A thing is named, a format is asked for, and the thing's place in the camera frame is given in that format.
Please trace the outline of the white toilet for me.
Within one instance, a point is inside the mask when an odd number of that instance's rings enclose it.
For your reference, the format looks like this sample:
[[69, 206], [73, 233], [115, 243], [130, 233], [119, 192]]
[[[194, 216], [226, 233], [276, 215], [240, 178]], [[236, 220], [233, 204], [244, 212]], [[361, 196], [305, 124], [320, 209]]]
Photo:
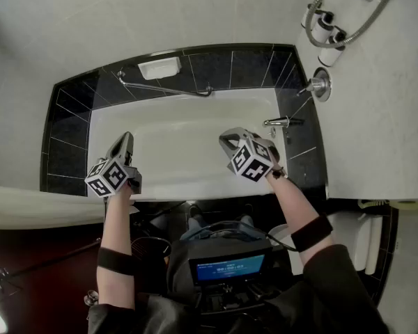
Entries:
[[[359, 212], [338, 212], [327, 216], [333, 227], [332, 236], [335, 243], [343, 244], [356, 271], [372, 275], [376, 271], [380, 241], [382, 235], [381, 215], [370, 215]], [[278, 225], [270, 234], [283, 244], [294, 247], [287, 225]], [[293, 275], [301, 275], [303, 265], [300, 256], [288, 251]]]

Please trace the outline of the chrome bathtub spout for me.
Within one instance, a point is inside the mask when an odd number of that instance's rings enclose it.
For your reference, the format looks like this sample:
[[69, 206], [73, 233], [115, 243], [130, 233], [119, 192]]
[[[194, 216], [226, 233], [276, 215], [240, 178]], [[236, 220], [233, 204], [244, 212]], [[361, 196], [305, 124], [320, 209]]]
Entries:
[[303, 119], [297, 119], [297, 118], [290, 118], [288, 116], [285, 116], [283, 118], [276, 118], [271, 120], [265, 120], [263, 122], [264, 127], [292, 127], [292, 126], [298, 126], [303, 125], [304, 120]]

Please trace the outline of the person's dark jacket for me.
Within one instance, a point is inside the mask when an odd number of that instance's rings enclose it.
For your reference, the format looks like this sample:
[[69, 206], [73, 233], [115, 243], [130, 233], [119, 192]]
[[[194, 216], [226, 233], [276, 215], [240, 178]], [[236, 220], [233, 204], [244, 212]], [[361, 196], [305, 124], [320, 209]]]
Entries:
[[345, 246], [332, 245], [303, 277], [263, 307], [201, 315], [184, 299], [140, 294], [134, 310], [109, 304], [88, 312], [88, 334], [389, 334]]

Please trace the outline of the black round bin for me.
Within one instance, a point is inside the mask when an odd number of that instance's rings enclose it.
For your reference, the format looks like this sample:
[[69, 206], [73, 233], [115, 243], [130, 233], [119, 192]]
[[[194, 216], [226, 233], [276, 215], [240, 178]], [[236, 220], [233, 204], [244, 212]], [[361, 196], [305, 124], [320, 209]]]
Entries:
[[147, 257], [168, 257], [171, 243], [159, 237], [139, 237], [131, 242], [132, 254], [139, 259]]

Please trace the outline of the white bathtub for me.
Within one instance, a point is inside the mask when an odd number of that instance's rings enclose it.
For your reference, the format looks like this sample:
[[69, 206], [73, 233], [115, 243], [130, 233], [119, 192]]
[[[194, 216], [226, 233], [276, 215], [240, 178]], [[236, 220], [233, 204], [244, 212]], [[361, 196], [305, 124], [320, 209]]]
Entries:
[[142, 175], [135, 200], [212, 200], [265, 195], [266, 180], [234, 175], [219, 135], [243, 127], [272, 139], [286, 164], [283, 132], [264, 127], [280, 116], [272, 88], [215, 91], [210, 97], [174, 95], [94, 110], [88, 136], [87, 167], [104, 157], [124, 132], [134, 137], [132, 165]]

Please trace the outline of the chrome grab bar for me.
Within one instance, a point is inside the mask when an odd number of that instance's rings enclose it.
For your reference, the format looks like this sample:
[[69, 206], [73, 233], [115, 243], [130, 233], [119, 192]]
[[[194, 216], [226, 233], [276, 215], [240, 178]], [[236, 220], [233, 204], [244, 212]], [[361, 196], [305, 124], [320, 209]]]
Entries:
[[174, 94], [190, 95], [190, 96], [196, 96], [196, 97], [209, 97], [212, 95], [214, 91], [214, 89], [211, 86], [208, 86], [206, 88], [206, 92], [199, 93], [199, 92], [192, 92], [192, 91], [185, 91], [185, 90], [163, 88], [161, 86], [150, 86], [150, 85], [146, 85], [142, 83], [129, 83], [123, 80], [124, 76], [125, 76], [125, 73], [123, 71], [119, 71], [116, 74], [116, 77], [119, 80], [119, 82], [127, 88], [140, 88], [140, 89], [145, 89], [145, 90], [155, 90], [155, 91], [161, 91], [164, 93], [174, 93]]

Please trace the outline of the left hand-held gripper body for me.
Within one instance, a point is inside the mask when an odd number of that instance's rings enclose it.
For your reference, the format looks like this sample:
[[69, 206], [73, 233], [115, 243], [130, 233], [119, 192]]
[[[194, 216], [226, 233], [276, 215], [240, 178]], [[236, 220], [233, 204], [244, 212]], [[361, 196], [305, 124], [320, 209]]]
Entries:
[[123, 152], [114, 157], [108, 154], [105, 158], [98, 159], [84, 182], [99, 198], [116, 195], [124, 184], [137, 195], [141, 193], [142, 176], [132, 166], [132, 154]]

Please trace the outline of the black elastic armband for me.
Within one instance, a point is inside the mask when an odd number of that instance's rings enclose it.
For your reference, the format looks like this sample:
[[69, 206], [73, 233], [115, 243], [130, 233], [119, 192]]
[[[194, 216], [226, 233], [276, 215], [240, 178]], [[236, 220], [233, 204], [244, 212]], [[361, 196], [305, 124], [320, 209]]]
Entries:
[[325, 216], [319, 216], [291, 234], [297, 252], [304, 252], [330, 236], [333, 227]]
[[133, 276], [135, 273], [131, 255], [103, 247], [98, 251], [97, 266], [125, 276]]

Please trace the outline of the white soap dish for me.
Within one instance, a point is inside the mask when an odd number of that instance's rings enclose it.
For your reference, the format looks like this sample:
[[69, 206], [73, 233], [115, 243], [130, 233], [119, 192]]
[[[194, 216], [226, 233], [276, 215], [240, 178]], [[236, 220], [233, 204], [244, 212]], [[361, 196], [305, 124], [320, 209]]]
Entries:
[[180, 72], [182, 65], [178, 57], [163, 58], [138, 64], [145, 80], [173, 77]]

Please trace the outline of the person's blue jeans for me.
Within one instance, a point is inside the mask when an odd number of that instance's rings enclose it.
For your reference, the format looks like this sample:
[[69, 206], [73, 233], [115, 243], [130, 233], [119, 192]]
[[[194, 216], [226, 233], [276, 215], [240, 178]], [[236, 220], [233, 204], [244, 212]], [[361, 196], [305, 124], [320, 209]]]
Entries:
[[[242, 216], [240, 221], [250, 226], [254, 225], [253, 218], [249, 215]], [[206, 226], [209, 226], [209, 224], [204, 220], [204, 218], [201, 215], [196, 215], [192, 218], [189, 218], [187, 224], [188, 224], [188, 229], [180, 237], [180, 240], [188, 240], [191, 237], [193, 237], [199, 230], [201, 230], [202, 228]]]

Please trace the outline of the person's right forearm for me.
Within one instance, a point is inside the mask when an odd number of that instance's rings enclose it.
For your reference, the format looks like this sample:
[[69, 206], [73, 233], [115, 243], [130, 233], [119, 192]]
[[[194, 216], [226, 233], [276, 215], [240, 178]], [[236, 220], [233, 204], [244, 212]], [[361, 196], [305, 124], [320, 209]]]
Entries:
[[[272, 173], [268, 173], [266, 179], [279, 201], [291, 234], [306, 227], [319, 217], [319, 214], [311, 206], [301, 190], [299, 190], [290, 180], [281, 175], [276, 178]], [[299, 254], [303, 265], [305, 265], [316, 253], [332, 244], [333, 239], [329, 234], [323, 239], [317, 240], [313, 246], [305, 251], [300, 251]]]

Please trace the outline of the chrome shower mixer valve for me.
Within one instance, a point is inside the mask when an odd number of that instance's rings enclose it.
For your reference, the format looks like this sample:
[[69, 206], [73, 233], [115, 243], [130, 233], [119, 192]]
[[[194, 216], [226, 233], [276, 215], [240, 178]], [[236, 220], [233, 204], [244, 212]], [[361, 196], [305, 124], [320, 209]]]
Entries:
[[332, 80], [329, 72], [324, 67], [318, 67], [307, 82], [307, 85], [297, 93], [311, 93], [311, 96], [319, 102], [326, 102], [332, 91]]

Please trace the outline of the black tripod stand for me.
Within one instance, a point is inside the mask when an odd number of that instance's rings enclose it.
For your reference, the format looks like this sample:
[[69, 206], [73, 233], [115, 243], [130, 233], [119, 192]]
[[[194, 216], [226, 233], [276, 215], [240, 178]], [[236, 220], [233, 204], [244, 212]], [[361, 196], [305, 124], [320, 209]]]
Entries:
[[40, 269], [44, 269], [44, 268], [49, 267], [51, 265], [54, 265], [54, 264], [57, 264], [59, 262], [68, 260], [68, 259], [70, 259], [74, 256], [80, 255], [80, 254], [82, 254], [86, 251], [89, 251], [93, 248], [98, 247], [101, 243], [101, 240], [102, 240], [101, 238], [97, 238], [93, 242], [91, 242], [91, 243], [89, 243], [85, 246], [76, 248], [72, 251], [69, 251], [69, 252], [64, 253], [60, 256], [54, 257], [52, 259], [45, 260], [45, 261], [39, 262], [37, 264], [32, 264], [31, 266], [26, 267], [24, 269], [20, 269], [18, 271], [9, 272], [6, 268], [0, 267], [0, 290], [2, 290], [2, 285], [1, 285], [2, 282], [10, 283], [10, 280], [12, 280], [14, 278], [26, 275], [28, 273], [31, 273], [31, 272], [34, 272], [34, 271], [37, 271], [37, 270], [40, 270]]

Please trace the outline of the chest-mounted screen device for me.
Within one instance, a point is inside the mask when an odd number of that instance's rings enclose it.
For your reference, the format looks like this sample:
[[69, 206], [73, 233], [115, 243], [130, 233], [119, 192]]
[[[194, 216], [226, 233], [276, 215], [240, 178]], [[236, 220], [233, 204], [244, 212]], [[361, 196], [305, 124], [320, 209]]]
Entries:
[[267, 239], [178, 240], [167, 270], [167, 296], [201, 315], [263, 307], [293, 284], [288, 252]]

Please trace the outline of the person's left forearm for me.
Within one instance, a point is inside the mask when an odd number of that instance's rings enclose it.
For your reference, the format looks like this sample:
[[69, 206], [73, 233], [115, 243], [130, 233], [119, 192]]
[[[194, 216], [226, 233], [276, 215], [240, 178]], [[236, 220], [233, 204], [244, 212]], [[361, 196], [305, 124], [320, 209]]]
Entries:
[[[125, 184], [109, 199], [101, 247], [125, 255], [131, 254], [130, 196], [131, 188]], [[96, 271], [99, 303], [120, 308], [135, 309], [134, 278], [101, 266]]]

